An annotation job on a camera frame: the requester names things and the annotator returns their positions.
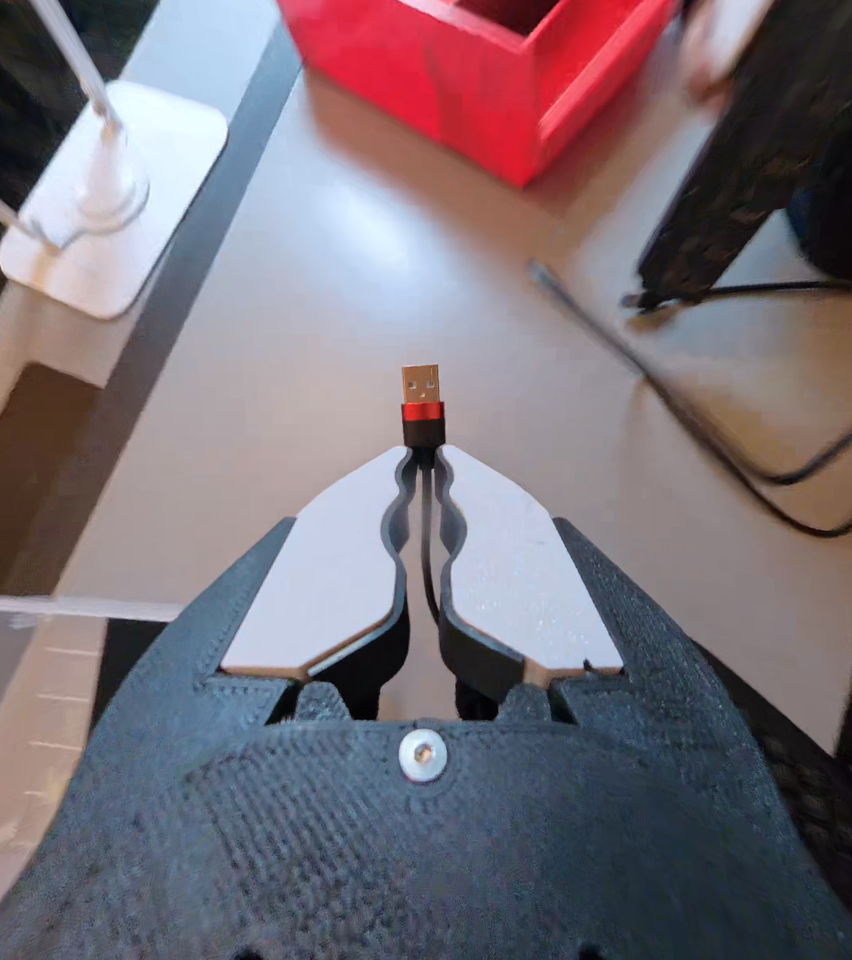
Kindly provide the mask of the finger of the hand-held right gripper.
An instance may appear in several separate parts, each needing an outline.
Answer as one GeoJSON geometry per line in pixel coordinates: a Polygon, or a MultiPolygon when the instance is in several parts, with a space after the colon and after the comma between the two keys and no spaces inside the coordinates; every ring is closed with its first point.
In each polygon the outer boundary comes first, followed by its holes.
{"type": "Polygon", "coordinates": [[[684,90],[692,102],[725,96],[734,67],[773,4],[684,3],[684,90]]]}

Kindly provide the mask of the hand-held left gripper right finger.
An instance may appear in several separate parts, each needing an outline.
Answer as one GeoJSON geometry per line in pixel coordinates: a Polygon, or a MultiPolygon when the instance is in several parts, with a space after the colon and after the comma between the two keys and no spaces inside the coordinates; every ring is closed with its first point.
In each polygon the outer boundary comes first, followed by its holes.
{"type": "Polygon", "coordinates": [[[550,512],[491,466],[445,444],[436,453],[440,653],[456,680],[504,702],[511,690],[624,660],[550,512]]]}

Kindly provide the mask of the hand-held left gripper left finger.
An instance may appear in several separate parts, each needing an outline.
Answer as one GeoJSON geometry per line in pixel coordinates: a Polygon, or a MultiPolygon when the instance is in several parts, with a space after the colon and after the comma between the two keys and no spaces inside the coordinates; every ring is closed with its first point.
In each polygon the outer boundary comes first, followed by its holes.
{"type": "Polygon", "coordinates": [[[235,677],[332,684],[370,702],[409,647],[412,454],[396,446],[299,511],[219,669],[235,677]]]}

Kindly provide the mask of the black USB hub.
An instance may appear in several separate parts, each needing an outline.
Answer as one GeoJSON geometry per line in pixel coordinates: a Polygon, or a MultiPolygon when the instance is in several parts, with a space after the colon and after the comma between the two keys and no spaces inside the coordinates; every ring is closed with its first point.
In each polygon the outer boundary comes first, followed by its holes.
{"type": "Polygon", "coordinates": [[[740,42],[729,100],[637,267],[631,306],[711,289],[852,113],[852,2],[772,2],[740,42]]]}

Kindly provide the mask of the clear plastic bin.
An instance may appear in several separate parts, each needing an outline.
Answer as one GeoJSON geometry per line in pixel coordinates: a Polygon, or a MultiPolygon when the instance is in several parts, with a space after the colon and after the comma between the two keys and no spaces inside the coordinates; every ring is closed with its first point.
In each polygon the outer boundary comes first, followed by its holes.
{"type": "Polygon", "coordinates": [[[129,670],[178,604],[0,596],[0,900],[48,832],[83,755],[102,674],[129,670]]]}

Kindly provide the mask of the long red plastic bin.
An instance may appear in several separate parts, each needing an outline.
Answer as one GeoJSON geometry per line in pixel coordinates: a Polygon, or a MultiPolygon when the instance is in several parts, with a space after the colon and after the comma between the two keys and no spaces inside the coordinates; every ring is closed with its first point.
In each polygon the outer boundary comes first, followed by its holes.
{"type": "Polygon", "coordinates": [[[306,66],[523,188],[636,76],[672,1],[280,1],[306,66]]]}

